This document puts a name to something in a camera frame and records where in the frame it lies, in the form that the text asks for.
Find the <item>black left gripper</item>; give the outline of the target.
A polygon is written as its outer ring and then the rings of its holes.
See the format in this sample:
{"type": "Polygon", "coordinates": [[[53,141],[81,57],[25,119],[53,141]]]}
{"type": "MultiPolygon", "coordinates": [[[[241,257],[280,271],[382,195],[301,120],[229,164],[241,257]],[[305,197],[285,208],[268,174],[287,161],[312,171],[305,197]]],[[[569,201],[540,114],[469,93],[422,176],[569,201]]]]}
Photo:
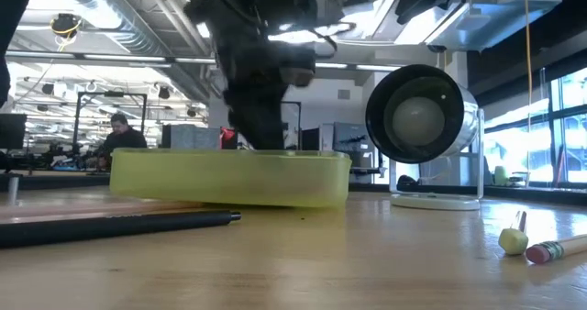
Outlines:
{"type": "Polygon", "coordinates": [[[292,86],[307,86],[316,71],[309,45],[272,41],[251,24],[216,25],[216,58],[227,87],[228,122],[254,149],[284,149],[281,101],[292,86]]]}

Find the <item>yellow-green translucent supply box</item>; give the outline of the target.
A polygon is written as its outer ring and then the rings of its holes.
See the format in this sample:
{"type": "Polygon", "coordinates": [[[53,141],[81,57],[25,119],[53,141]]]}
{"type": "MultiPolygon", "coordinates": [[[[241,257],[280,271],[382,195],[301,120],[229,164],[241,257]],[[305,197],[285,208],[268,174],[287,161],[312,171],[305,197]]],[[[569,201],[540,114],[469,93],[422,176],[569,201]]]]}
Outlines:
{"type": "Polygon", "coordinates": [[[351,160],[335,151],[116,149],[112,194],[209,204],[337,207],[351,160]]]}

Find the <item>black pen white print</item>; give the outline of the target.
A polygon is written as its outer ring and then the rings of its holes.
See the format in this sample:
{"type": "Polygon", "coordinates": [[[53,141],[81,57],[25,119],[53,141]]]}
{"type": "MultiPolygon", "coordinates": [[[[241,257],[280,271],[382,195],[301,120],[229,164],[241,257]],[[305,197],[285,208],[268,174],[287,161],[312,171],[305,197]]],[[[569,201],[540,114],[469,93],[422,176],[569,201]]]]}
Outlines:
{"type": "Polygon", "coordinates": [[[0,249],[226,226],[240,212],[198,211],[0,224],[0,249]]]}

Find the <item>natural wood pencil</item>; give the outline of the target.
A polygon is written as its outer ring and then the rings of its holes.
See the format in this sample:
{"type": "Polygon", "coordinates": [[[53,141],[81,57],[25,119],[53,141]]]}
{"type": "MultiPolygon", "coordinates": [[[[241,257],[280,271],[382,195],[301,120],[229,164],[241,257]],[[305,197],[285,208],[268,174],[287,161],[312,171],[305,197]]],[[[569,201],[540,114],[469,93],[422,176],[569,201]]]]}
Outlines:
{"type": "Polygon", "coordinates": [[[18,224],[106,216],[144,215],[195,210],[202,204],[193,202],[141,202],[72,205],[0,206],[0,224],[18,224]]]}

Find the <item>orange pencil yellow cap eraser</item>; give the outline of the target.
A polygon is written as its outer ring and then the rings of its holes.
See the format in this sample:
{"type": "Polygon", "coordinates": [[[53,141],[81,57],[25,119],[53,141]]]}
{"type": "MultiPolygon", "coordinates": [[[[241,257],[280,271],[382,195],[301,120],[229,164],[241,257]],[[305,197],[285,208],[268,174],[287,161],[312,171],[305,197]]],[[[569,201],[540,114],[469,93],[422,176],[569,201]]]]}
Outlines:
{"type": "Polygon", "coordinates": [[[498,238],[498,244],[507,256],[522,255],[527,249],[526,217],[526,211],[518,211],[515,221],[504,228],[498,238]]]}

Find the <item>yellow pencil green ferrule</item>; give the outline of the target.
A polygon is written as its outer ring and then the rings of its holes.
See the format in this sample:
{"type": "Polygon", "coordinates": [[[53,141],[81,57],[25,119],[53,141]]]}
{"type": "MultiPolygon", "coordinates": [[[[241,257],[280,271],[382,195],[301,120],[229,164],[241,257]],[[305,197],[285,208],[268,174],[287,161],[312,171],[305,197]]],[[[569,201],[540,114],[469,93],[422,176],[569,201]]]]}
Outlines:
{"type": "Polygon", "coordinates": [[[532,263],[543,264],[584,251],[587,251],[587,234],[535,244],[526,250],[526,258],[532,263]]]}

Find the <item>grey partition box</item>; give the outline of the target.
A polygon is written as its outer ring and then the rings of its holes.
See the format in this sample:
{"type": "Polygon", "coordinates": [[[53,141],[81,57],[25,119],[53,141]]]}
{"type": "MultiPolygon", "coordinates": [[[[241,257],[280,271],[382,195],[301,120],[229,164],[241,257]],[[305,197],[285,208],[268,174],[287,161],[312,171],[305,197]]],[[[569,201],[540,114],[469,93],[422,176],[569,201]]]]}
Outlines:
{"type": "Polygon", "coordinates": [[[161,146],[165,149],[220,149],[219,128],[164,125],[161,146]]]}

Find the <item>red object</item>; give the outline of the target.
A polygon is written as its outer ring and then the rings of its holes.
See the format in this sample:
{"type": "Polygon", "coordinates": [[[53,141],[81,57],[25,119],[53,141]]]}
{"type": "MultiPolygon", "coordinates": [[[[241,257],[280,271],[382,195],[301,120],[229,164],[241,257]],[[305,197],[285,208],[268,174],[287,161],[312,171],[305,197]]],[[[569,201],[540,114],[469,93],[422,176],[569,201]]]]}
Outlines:
{"type": "Polygon", "coordinates": [[[220,145],[222,149],[237,149],[238,134],[234,129],[228,127],[220,128],[220,145]]]}

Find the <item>black round object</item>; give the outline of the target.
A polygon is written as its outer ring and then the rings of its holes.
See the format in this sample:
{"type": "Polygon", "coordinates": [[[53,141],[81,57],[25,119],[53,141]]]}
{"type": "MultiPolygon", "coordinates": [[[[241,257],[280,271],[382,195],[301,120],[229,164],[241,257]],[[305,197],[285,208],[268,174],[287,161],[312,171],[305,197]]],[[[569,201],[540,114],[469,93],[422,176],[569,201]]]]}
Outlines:
{"type": "Polygon", "coordinates": [[[419,185],[419,181],[408,175],[401,175],[398,178],[396,189],[401,192],[408,192],[415,189],[419,185]]]}

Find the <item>white cylindrical spot lamp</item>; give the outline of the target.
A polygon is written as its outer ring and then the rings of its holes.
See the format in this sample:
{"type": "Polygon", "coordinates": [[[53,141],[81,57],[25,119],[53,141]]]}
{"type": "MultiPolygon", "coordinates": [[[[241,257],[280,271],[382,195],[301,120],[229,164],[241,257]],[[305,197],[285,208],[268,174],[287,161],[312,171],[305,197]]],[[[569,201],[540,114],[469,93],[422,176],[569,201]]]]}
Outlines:
{"type": "Polygon", "coordinates": [[[478,133],[473,95],[439,68],[413,64],[384,76],[365,110],[375,147],[392,161],[420,164],[454,155],[478,133]]]}

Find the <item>white lamp stand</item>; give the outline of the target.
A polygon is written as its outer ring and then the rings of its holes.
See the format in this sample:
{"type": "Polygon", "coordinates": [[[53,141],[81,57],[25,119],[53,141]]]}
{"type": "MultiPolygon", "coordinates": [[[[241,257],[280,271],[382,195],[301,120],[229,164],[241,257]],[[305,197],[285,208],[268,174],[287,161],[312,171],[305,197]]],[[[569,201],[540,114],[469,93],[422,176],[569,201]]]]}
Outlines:
{"type": "Polygon", "coordinates": [[[481,208],[481,200],[484,197],[484,111],[477,110],[477,133],[474,140],[477,141],[477,153],[473,157],[477,160],[477,186],[474,196],[462,194],[435,194],[435,193],[406,193],[393,192],[391,205],[426,210],[439,211],[478,211],[481,208]]]}

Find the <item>black monitor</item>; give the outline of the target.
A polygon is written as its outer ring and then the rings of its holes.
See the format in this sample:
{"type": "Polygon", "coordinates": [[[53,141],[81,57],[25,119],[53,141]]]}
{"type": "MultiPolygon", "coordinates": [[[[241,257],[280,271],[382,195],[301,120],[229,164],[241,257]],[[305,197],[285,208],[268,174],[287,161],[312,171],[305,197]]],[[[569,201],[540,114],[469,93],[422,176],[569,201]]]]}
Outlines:
{"type": "Polygon", "coordinates": [[[27,116],[0,114],[0,149],[22,149],[27,116]]]}

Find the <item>black rig frame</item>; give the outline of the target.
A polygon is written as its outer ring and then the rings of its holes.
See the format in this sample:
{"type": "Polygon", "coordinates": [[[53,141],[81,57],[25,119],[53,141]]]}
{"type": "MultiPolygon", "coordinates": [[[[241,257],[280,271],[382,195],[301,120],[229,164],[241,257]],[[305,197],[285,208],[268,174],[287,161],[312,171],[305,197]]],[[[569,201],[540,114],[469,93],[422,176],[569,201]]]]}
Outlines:
{"type": "Polygon", "coordinates": [[[74,125],[73,125],[73,134],[72,134],[72,144],[78,143],[78,131],[79,131],[79,124],[81,118],[81,110],[82,106],[85,105],[83,103],[83,98],[89,95],[91,99],[96,96],[104,96],[104,97],[140,97],[142,99],[142,104],[139,106],[141,111],[141,124],[140,124],[140,131],[144,133],[145,130],[145,120],[146,120],[146,112],[147,112],[147,103],[148,103],[148,96],[146,94],[132,94],[132,93],[125,93],[125,92],[117,92],[117,91],[104,91],[104,92],[79,92],[77,94],[77,102],[76,102],[76,111],[74,116],[74,125]]]}
{"type": "Polygon", "coordinates": [[[301,114],[302,105],[300,102],[283,101],[282,108],[282,128],[284,147],[288,150],[298,150],[302,148],[302,127],[301,114]]]}

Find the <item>black aluminium table frame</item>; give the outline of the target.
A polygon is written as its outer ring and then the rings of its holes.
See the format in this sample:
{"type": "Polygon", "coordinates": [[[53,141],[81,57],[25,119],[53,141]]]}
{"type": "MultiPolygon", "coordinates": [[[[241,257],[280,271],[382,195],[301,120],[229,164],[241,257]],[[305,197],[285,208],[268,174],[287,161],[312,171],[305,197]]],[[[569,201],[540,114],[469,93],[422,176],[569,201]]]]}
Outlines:
{"type": "MultiPolygon", "coordinates": [[[[45,190],[109,184],[108,175],[32,175],[19,176],[19,188],[22,190],[45,190]]],[[[402,192],[474,195],[476,186],[445,186],[399,183],[402,192]]],[[[491,198],[519,200],[522,202],[543,203],[548,205],[574,205],[587,208],[587,192],[580,190],[563,191],[560,189],[512,188],[484,186],[484,195],[491,198]]]]}

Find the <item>silver metal post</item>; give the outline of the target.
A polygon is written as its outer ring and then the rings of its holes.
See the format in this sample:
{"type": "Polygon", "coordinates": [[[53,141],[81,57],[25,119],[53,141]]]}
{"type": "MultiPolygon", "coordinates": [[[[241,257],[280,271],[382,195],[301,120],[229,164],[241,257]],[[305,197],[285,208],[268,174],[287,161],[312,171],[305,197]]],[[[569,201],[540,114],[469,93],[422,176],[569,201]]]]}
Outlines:
{"type": "Polygon", "coordinates": [[[7,203],[9,205],[17,204],[19,182],[21,174],[9,173],[8,174],[8,186],[7,186],[7,203]]]}

